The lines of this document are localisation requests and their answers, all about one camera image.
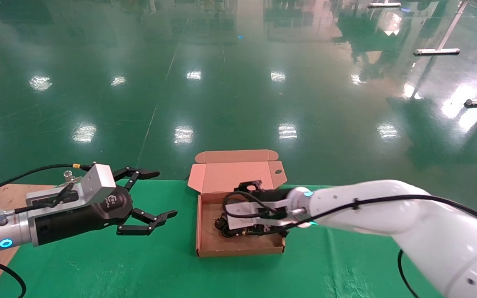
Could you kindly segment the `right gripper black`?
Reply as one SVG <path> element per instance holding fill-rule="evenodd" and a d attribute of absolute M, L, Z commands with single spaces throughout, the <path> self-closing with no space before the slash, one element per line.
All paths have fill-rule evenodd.
<path fill-rule="evenodd" d="M 242 182 L 237 187 L 238 191 L 247 193 L 245 196 L 249 202 L 277 202 L 286 199 L 292 188 L 263 189 L 262 181 Z M 279 235 L 286 238 L 289 230 L 274 227 L 249 227 L 245 229 L 245 236 Z"/>

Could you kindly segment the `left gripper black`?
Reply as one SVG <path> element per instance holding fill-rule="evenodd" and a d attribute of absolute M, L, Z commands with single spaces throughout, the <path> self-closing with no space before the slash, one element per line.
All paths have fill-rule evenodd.
<path fill-rule="evenodd" d="M 35 246 L 64 240 L 90 231 L 102 230 L 117 225 L 118 236 L 149 236 L 168 219 L 176 217 L 178 211 L 172 210 L 153 215 L 142 209 L 134 208 L 128 191 L 138 180 L 149 180 L 160 175 L 159 171 L 144 168 L 124 167 L 112 172 L 114 181 L 127 178 L 125 189 L 116 189 L 104 201 L 63 211 L 35 219 L 37 241 Z M 146 225 L 127 225 L 128 217 Z"/>

